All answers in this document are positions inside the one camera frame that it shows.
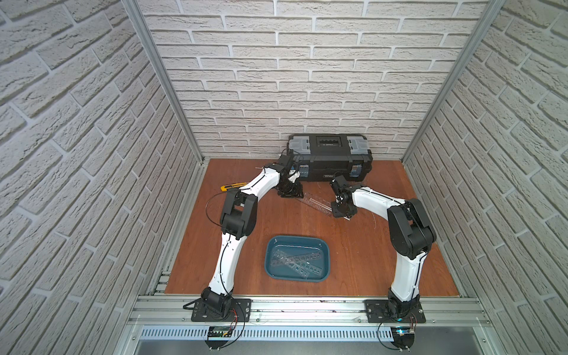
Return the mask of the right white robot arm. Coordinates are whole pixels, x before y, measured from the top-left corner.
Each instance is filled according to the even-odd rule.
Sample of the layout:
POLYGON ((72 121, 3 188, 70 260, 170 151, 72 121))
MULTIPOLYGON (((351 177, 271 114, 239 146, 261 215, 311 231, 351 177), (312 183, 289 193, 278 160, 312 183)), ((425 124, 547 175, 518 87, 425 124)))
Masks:
POLYGON ((405 317, 418 306, 424 261, 436 241, 435 229, 422 202, 416 198, 394 198, 367 186, 350 185, 340 178, 331 182, 331 188, 336 196, 331 203, 334 217, 351 218, 359 209, 366 209, 387 220, 396 251, 396 269, 385 313, 395 319, 405 317))

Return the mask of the clear stencil ruler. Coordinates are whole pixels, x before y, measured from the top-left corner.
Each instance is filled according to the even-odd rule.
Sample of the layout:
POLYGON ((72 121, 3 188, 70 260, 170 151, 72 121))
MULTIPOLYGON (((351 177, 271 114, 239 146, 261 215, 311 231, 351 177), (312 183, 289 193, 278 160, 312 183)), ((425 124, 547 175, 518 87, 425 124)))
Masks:
POLYGON ((272 259, 270 261, 270 266, 271 267, 287 266, 290 269, 292 269, 293 271, 301 274, 301 273, 305 272, 301 263, 306 262, 309 259, 310 256, 311 256, 310 253, 291 256, 291 255, 286 254, 282 250, 277 250, 272 255, 272 259))
POLYGON ((273 253, 271 259, 269 260, 269 266, 282 266, 282 265, 292 265, 292 264, 309 264, 313 263, 315 260, 320 260, 323 258, 323 253, 320 251, 310 252, 305 254, 292 255, 279 249, 273 253))
POLYGON ((319 260, 321 257, 322 254, 319 252, 289 255, 284 251, 276 251, 270 260, 270 266, 287 266, 302 278, 307 279, 310 275, 322 275, 323 268, 313 264, 315 260, 319 260))
POLYGON ((305 192, 302 198, 297 199, 302 204, 305 204, 312 209, 317 210, 318 212, 321 212, 327 216, 333 216, 331 203, 317 195, 305 192))

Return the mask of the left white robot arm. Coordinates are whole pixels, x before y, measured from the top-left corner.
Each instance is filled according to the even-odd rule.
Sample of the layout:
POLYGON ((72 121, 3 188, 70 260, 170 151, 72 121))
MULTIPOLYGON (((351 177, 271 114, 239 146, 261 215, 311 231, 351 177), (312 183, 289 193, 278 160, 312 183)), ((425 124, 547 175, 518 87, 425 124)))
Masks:
POLYGON ((245 186, 226 193, 220 216, 221 247, 214 275, 201 300, 225 317, 232 311, 235 272, 244 243, 257 223, 258 202, 271 189, 287 198, 303 197, 300 171, 293 163, 267 164, 245 186))

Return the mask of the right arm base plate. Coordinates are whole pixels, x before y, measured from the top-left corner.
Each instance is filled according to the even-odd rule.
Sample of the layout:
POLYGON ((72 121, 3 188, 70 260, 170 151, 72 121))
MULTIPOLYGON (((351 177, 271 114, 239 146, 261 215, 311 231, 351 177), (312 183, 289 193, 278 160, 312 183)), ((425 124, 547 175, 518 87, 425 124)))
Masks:
POLYGON ((402 303, 392 299, 365 300, 364 306, 369 323, 426 323, 419 298, 402 303))

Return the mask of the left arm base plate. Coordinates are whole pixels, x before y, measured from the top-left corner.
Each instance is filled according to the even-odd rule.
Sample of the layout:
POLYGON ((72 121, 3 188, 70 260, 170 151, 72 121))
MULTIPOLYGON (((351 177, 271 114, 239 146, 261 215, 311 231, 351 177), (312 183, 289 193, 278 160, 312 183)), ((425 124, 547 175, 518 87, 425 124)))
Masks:
POLYGON ((192 310, 192 322, 248 322, 252 299, 229 298, 221 306, 211 306, 203 298, 197 299, 192 310))

